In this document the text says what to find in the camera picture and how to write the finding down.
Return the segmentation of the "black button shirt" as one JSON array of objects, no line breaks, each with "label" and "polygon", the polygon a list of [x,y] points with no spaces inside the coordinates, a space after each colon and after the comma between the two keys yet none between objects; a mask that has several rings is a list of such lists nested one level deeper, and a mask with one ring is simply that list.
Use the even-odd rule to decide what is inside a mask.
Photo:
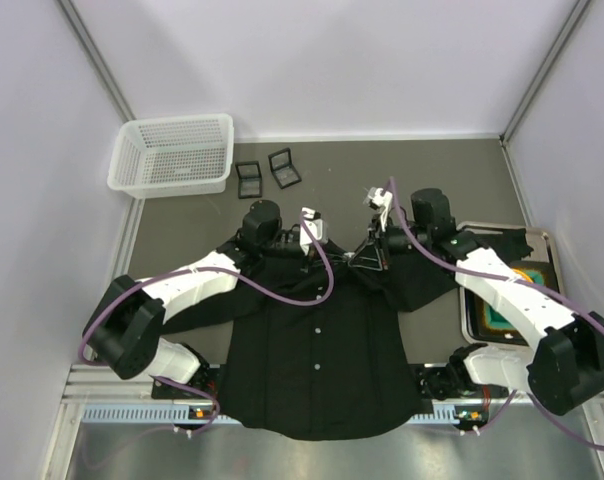
[{"label": "black button shirt", "polygon": [[[325,266],[268,258],[254,281],[295,300],[320,297]],[[421,257],[400,255],[389,271],[330,263],[335,286],[311,307],[271,299],[239,283],[168,321],[165,334],[231,323],[218,390],[224,413],[248,428],[297,440],[349,440],[386,433],[416,415],[421,401],[398,316],[456,289]]]}]

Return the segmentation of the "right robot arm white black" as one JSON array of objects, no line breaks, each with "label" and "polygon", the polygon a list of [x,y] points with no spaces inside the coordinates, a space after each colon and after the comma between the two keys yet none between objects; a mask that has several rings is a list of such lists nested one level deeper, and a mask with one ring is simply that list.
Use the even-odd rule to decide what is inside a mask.
[{"label": "right robot arm white black", "polygon": [[390,214],[401,206],[391,187],[371,188],[364,200],[374,214],[352,264],[387,272],[400,255],[421,257],[504,318],[521,347],[475,343],[451,355],[447,369],[460,390],[495,385],[531,395],[564,415],[604,392],[604,320],[561,294],[526,280],[477,233],[457,227],[446,195],[426,188],[411,196],[413,219]]}]

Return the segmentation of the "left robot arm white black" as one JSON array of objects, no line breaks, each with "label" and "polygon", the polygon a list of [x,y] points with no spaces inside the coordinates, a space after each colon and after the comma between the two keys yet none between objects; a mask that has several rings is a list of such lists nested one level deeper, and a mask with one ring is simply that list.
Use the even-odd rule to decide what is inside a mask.
[{"label": "left robot arm white black", "polygon": [[[235,236],[202,259],[146,280],[128,275],[114,279],[85,327],[81,346],[92,349],[96,364],[108,366],[122,380],[148,375],[176,388],[192,387],[204,376],[206,362],[189,347],[163,339],[163,326],[239,283],[296,307],[323,303],[335,286],[327,242],[328,228],[318,211],[303,208],[298,225],[284,230],[279,206],[257,201]],[[325,292],[316,299],[295,300],[258,284],[251,276],[269,257],[320,258],[328,277]]]}]

